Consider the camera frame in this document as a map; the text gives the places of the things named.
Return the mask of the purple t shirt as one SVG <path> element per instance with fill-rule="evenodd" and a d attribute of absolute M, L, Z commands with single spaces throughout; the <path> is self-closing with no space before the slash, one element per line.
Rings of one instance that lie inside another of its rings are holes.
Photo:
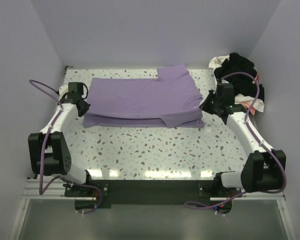
<path fill-rule="evenodd" d="M 93 78 L 83 127 L 202 128 L 203 97 L 186 66 L 157 69 L 157 78 Z"/>

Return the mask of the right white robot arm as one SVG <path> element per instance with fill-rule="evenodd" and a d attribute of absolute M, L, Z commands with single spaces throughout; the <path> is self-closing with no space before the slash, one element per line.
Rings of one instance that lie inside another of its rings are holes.
<path fill-rule="evenodd" d="M 213 179 L 213 192 L 220 197 L 231 189 L 243 189 L 247 193 L 282 192 L 287 185 L 285 173 L 286 154 L 274 149 L 253 126 L 248 111 L 235 104 L 234 87 L 230 83 L 218 83 L 210 90 L 200 109 L 220 117 L 239 140 L 247 156 L 241 171 L 219 172 Z"/>

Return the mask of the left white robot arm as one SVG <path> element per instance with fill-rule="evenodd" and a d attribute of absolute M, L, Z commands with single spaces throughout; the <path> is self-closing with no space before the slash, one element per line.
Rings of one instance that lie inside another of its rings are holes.
<path fill-rule="evenodd" d="M 28 149 L 31 169 L 39 175 L 59 177 L 65 182 L 76 183 L 76 191 L 82 196 L 89 196 L 94 184 L 87 180 L 88 171 L 72 163 L 65 132 L 75 118 L 81 118 L 89 110 L 86 102 L 88 87 L 83 82 L 70 82 L 62 85 L 54 95 L 40 88 L 45 86 L 36 80 L 29 81 L 35 88 L 56 101 L 55 113 L 47 125 L 37 133 L 28 136 Z"/>

